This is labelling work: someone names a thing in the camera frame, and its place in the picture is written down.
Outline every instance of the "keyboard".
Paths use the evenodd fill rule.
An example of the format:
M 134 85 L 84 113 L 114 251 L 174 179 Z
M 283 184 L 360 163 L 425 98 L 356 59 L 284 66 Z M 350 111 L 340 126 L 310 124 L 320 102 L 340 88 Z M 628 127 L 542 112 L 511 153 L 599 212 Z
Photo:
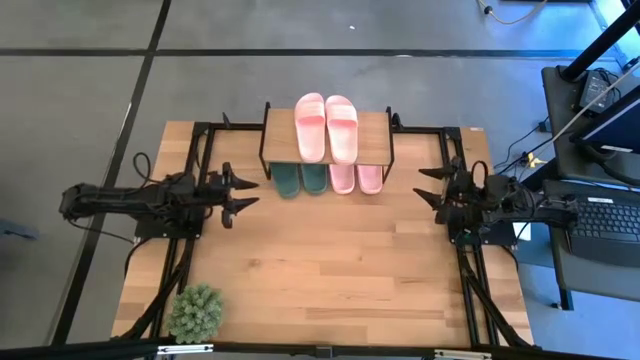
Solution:
M 573 194 L 578 202 L 578 224 L 567 239 L 571 253 L 640 267 L 640 193 L 569 182 L 546 185 L 547 193 Z

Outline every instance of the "concrete floor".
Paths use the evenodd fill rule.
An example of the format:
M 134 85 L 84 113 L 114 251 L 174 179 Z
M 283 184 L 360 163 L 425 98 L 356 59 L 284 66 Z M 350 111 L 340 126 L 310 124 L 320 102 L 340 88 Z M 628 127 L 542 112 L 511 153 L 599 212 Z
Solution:
M 493 5 L 504 18 L 531 8 L 530 3 Z M 0 48 L 146 48 L 160 6 L 160 0 L 5 0 Z M 549 4 L 530 21 L 505 27 L 481 15 L 472 0 L 181 0 L 171 6 L 160 47 L 566 50 L 583 49 L 599 34 L 584 4 Z M 0 133 L 5 134 L 0 218 L 33 226 L 41 234 L 34 242 L 14 237 L 0 242 L 0 284 L 6 289 L 0 297 L 0 348 L 49 339 L 82 239 L 82 232 L 57 213 L 60 193 L 78 182 L 101 181 L 141 63 L 138 57 L 0 57 Z M 265 101 L 292 106 L 308 91 L 346 95 L 364 110 L 391 105 L 408 125 L 484 127 L 497 163 L 513 140 L 546 116 L 542 67 L 566 63 L 531 58 L 156 58 L 118 183 L 139 184 L 131 157 L 145 151 L 155 158 L 166 121 L 218 121 L 225 111 L 232 121 L 257 122 Z M 598 65 L 619 70 L 612 61 Z M 514 150 L 544 139 L 536 133 Z M 131 235 L 133 221 L 109 216 L 105 230 Z M 128 249 L 101 238 L 69 341 L 108 338 Z M 552 274 L 523 266 L 521 277 L 538 345 L 640 356 L 640 346 L 632 342 L 638 316 L 616 317 L 616 329 L 581 332 L 588 325 L 584 319 L 594 319 L 603 308 L 615 312 L 621 306 L 640 314 L 638 303 L 581 295 L 578 311 L 565 314 L 546 306 L 558 301 Z M 624 345 L 610 346 L 606 339 Z

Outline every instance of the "wooden table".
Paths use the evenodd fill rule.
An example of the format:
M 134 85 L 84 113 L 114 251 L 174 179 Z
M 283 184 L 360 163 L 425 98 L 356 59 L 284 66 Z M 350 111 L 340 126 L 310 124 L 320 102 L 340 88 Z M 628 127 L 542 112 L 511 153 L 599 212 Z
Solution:
M 167 123 L 154 178 L 182 171 L 192 127 Z M 467 163 L 484 160 L 491 168 L 484 131 L 461 130 Z M 231 230 L 216 210 L 196 242 L 188 283 L 220 289 L 225 302 L 224 324 L 213 341 L 470 345 L 455 248 L 411 190 L 442 190 L 440 181 L 418 173 L 442 165 L 436 136 L 394 135 L 395 164 L 379 195 L 356 188 L 348 196 L 301 192 L 293 200 L 281 199 L 265 178 L 259 140 L 258 131 L 216 131 L 214 138 L 209 169 L 230 161 L 238 176 L 260 184 L 236 197 L 260 201 Z M 113 335 L 128 330 L 155 296 L 167 245 L 152 240 L 133 255 Z M 532 342 L 513 259 L 498 247 L 484 247 L 484 255 L 494 302 Z M 486 342 L 477 299 L 476 313 Z

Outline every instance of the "green slipper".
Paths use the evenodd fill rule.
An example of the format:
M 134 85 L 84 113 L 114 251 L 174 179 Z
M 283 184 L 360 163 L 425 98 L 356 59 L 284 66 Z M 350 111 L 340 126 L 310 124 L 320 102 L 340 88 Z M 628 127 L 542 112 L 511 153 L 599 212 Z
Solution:
M 311 195 L 320 195 L 327 190 L 328 176 L 327 165 L 302 164 L 302 183 L 305 190 Z
M 290 199 L 300 192 L 300 179 L 298 177 L 298 164 L 271 163 L 271 176 L 276 184 L 278 194 L 285 199 Z

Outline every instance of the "succulent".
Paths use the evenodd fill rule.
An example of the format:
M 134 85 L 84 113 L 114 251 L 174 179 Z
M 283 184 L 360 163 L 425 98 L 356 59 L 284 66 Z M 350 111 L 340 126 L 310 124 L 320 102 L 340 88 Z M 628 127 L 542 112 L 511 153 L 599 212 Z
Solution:
M 220 293 L 201 284 L 189 286 L 175 297 L 167 328 L 178 344 L 200 343 L 217 335 L 221 323 Z

